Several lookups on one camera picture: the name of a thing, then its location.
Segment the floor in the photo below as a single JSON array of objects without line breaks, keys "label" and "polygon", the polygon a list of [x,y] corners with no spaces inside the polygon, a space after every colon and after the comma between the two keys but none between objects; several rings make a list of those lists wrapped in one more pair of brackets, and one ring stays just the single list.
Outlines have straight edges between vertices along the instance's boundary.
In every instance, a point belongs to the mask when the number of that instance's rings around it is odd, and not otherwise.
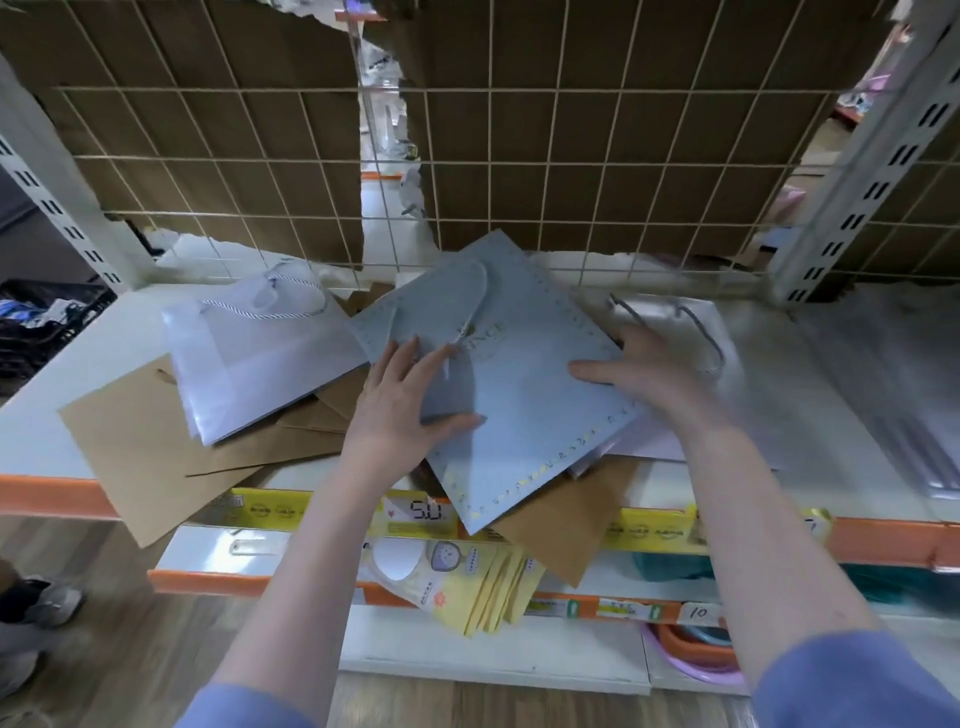
[{"label": "floor", "polygon": [[[58,634],[41,671],[0,702],[2,717],[36,710],[57,728],[166,728],[219,663],[252,603],[154,594],[143,551],[110,522],[0,517],[0,553],[24,574],[84,588],[87,601]],[[21,728],[41,726],[30,719]],[[650,697],[560,692],[343,673],[329,726],[337,728],[754,728],[745,698],[682,692]]]}]

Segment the price label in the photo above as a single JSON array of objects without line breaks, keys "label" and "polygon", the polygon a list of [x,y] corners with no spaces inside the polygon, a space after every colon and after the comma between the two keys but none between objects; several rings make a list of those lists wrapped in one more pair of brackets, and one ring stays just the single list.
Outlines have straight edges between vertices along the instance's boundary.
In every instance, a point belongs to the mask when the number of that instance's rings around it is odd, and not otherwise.
[{"label": "price label", "polygon": [[723,619],[723,607],[719,604],[706,604],[701,601],[684,602],[677,617],[678,624],[694,624],[698,627],[726,627]]},{"label": "price label", "polygon": [[652,621],[657,618],[655,611],[659,611],[656,606],[641,604],[638,601],[627,601],[626,599],[607,599],[601,597],[597,604],[597,617],[609,617],[612,619]]},{"label": "price label", "polygon": [[385,497],[383,515],[391,535],[456,538],[457,513],[449,503],[429,497]]},{"label": "price label", "polygon": [[821,544],[827,540],[830,535],[830,529],[833,527],[833,520],[830,514],[822,508],[811,508],[804,512],[804,523],[810,529],[810,534]]}]

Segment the gift bag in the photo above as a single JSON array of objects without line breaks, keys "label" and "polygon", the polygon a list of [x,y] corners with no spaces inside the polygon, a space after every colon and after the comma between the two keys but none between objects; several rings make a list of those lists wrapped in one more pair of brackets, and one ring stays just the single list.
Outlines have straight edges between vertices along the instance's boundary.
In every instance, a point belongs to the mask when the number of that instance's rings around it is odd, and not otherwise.
[{"label": "gift bag", "polygon": [[162,312],[191,433],[212,445],[366,363],[300,260]]}]

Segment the right hand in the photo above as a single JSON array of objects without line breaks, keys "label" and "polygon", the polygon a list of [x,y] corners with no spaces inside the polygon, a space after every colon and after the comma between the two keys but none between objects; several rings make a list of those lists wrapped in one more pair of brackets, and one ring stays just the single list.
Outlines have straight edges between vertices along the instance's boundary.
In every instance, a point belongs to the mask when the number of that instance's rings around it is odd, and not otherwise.
[{"label": "right hand", "polygon": [[653,404],[667,414],[711,399],[696,373],[670,355],[666,339],[648,327],[620,330],[623,358],[615,361],[571,361],[570,373],[582,381],[613,384],[625,394]]}]

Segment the shoe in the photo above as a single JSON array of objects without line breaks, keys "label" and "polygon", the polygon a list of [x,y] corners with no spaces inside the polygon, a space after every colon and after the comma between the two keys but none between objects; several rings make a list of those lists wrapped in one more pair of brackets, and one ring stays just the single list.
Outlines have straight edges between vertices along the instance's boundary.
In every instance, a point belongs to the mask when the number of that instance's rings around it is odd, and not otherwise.
[{"label": "shoe", "polygon": [[28,576],[27,581],[43,582],[48,586],[40,592],[36,604],[27,607],[23,616],[24,624],[50,629],[66,624],[77,613],[84,601],[84,593],[65,584],[56,584],[42,576]]},{"label": "shoe", "polygon": [[0,655],[0,698],[9,697],[26,685],[39,659],[39,652]]}]

